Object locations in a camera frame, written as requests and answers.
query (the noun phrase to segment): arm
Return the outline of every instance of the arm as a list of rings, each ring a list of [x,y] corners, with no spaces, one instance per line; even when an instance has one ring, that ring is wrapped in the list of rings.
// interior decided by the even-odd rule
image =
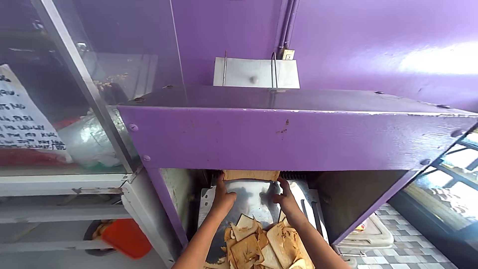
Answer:
[[[282,178],[277,179],[281,183],[283,193],[275,194],[272,198],[274,203],[279,203],[287,217],[289,224],[296,229],[304,244],[310,259],[316,268],[327,269],[350,269],[340,256],[329,246],[305,215],[299,209],[299,205],[292,195],[289,183]]]
[[[232,208],[237,194],[228,193],[224,182],[224,174],[219,176],[216,185],[216,194],[212,203],[211,210],[206,216],[186,250],[173,265],[172,269],[202,269],[206,261],[211,241],[216,233],[219,224],[226,217]]]

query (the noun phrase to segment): glass display case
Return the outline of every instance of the glass display case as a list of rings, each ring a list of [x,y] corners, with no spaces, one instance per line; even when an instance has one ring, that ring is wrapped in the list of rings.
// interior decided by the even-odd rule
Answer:
[[[169,2],[5,5],[0,174],[133,173],[141,161],[116,105],[182,85]]]
[[[399,192],[391,205],[454,263],[478,254],[478,129]]]

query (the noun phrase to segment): metal tray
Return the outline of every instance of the metal tray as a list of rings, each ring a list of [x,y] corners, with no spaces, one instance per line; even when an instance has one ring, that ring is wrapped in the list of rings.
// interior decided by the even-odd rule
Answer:
[[[309,222],[317,228],[324,239],[328,241],[317,191],[309,189],[307,182],[303,180],[288,180],[288,182],[299,208],[304,212]],[[225,185],[228,191],[234,191],[238,196],[231,211],[224,218],[214,235],[211,248],[206,258],[206,261],[210,263],[215,263],[220,257],[225,256],[225,253],[220,248],[226,246],[224,242],[224,229],[228,227],[231,222],[237,224],[241,214],[245,214],[251,218],[255,217],[257,221],[262,223],[264,230],[268,230],[274,223],[278,222],[281,212],[280,205],[272,202],[272,194],[282,192],[282,188],[278,182],[257,179],[236,179],[225,181]],[[202,189],[197,227],[201,226],[207,213],[209,213],[215,192],[215,186],[210,189]]]

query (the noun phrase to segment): finger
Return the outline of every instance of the finger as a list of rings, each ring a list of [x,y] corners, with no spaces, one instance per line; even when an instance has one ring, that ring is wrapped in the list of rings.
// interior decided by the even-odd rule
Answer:
[[[281,188],[284,194],[287,195],[291,193],[291,187],[289,186],[289,182],[287,182],[287,180],[279,177],[277,181],[281,183]]]
[[[232,191],[232,192],[229,192],[227,195],[230,196],[230,197],[234,197],[234,201],[235,201],[236,198],[238,197],[238,194],[235,193],[235,192],[233,192],[233,191]]]
[[[279,194],[272,195],[272,202],[273,203],[281,203],[283,199],[284,199],[284,197],[279,195]]]
[[[217,178],[216,180],[216,190],[219,189],[221,192],[226,193],[226,186],[224,185],[224,173],[221,173],[221,175]]]

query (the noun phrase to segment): hand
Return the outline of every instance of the hand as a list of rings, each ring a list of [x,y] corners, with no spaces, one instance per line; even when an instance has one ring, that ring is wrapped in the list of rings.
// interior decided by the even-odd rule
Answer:
[[[229,213],[237,198],[237,193],[228,193],[223,179],[224,173],[222,173],[217,179],[216,194],[214,196],[214,201],[212,202],[211,210],[208,214],[208,216],[214,216],[215,218],[220,219],[220,221],[222,221]]]
[[[272,196],[272,202],[281,205],[281,210],[284,212],[287,221],[292,227],[298,228],[301,224],[307,223],[308,220],[295,201],[287,180],[279,177],[277,181],[281,184],[282,193],[280,195],[274,194]]]

